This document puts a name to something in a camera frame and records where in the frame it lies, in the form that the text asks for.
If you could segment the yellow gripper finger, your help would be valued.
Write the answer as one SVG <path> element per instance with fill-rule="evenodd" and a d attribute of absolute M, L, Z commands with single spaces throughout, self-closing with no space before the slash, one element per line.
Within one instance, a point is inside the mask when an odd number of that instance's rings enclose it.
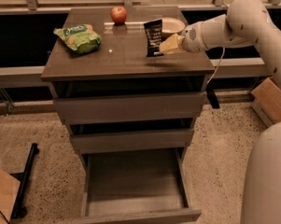
<path fill-rule="evenodd" d="M 183 53 L 185 51 L 182 46 L 184 39 L 183 35 L 173 34 L 160 43 L 159 50 L 163 54 Z"/>

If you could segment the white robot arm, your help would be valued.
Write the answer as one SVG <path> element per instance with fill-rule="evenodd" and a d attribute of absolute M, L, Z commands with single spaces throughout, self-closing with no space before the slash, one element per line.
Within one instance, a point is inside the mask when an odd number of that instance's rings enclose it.
<path fill-rule="evenodd" d="M 187 26 L 169 36 L 160 52 L 201 52 L 252 46 L 281 89 L 281 30 L 260 0 L 233 0 L 225 15 Z M 281 224 L 281 121 L 253 146 L 246 167 L 240 224 Z"/>

